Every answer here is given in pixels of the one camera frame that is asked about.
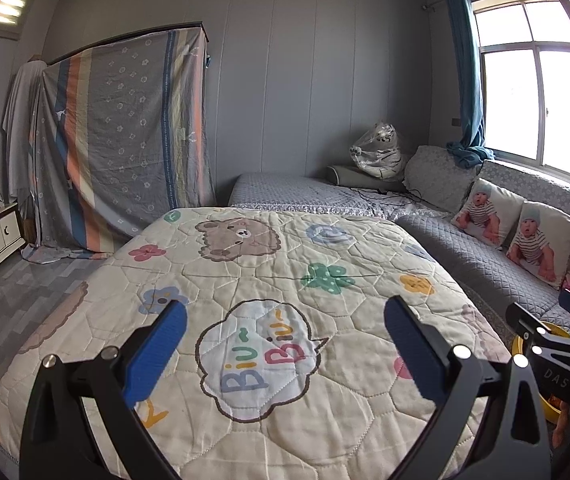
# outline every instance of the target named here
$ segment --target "plastic bag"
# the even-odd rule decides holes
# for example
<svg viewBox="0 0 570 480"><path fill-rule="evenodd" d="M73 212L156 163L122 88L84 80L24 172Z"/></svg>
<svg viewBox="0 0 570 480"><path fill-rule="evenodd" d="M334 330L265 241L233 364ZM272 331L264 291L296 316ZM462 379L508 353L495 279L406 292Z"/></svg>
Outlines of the plastic bag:
<svg viewBox="0 0 570 480"><path fill-rule="evenodd" d="M386 123L376 124L360 137L350 147L350 154L362 171L384 180L402 178L409 159L401 153L395 128Z"/></svg>

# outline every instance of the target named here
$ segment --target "window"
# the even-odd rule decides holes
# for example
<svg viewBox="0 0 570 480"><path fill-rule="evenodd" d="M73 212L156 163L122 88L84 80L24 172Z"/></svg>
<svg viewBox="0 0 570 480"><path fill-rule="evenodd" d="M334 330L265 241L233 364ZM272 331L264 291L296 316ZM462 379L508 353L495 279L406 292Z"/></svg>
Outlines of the window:
<svg viewBox="0 0 570 480"><path fill-rule="evenodd" d="M486 145L570 175L570 19L558 0L486 2L474 3Z"/></svg>
<svg viewBox="0 0 570 480"><path fill-rule="evenodd" d="M0 37L18 40L30 0L0 0Z"/></svg>

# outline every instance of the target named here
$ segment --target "gray quilted mattress cover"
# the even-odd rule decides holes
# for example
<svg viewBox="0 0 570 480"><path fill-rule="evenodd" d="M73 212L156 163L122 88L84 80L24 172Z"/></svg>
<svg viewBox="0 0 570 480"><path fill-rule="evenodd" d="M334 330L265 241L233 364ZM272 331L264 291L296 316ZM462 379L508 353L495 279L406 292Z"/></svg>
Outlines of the gray quilted mattress cover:
<svg viewBox="0 0 570 480"><path fill-rule="evenodd" d="M229 207L314 214L370 216L395 221L404 215L443 217L448 213L404 194L334 186L323 180L276 173L238 177Z"/></svg>
<svg viewBox="0 0 570 480"><path fill-rule="evenodd" d="M501 320L507 306L517 301L538 319L570 333L570 314L558 304L558 291L512 264L504 253L463 233L449 219L404 216L396 223L416 238L463 290L471 289ZM493 319L488 321L501 332Z"/></svg>

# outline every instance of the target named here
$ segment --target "cream quilt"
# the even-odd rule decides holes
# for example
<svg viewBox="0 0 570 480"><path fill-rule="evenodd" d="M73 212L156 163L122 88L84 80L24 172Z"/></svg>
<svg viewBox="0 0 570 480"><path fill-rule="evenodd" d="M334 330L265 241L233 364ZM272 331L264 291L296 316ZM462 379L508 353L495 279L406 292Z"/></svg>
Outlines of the cream quilt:
<svg viewBox="0 0 570 480"><path fill-rule="evenodd" d="M509 354L456 282L381 219L232 208L167 213L40 326L0 383L0 446L18 459L41 359L91 359L181 300L187 332L136 406L184 480L386 480L434 411L383 325L401 294L480 357ZM478 400L449 464L462 464ZM95 405L112 472L126 471Z"/></svg>

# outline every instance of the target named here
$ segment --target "gray wooden floor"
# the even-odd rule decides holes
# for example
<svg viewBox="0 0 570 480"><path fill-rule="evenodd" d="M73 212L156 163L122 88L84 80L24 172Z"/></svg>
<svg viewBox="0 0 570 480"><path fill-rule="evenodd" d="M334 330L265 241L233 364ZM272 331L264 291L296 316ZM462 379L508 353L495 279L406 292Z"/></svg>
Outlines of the gray wooden floor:
<svg viewBox="0 0 570 480"><path fill-rule="evenodd" d="M32 264L14 253L0 265L0 379L24 341L101 260Z"/></svg>

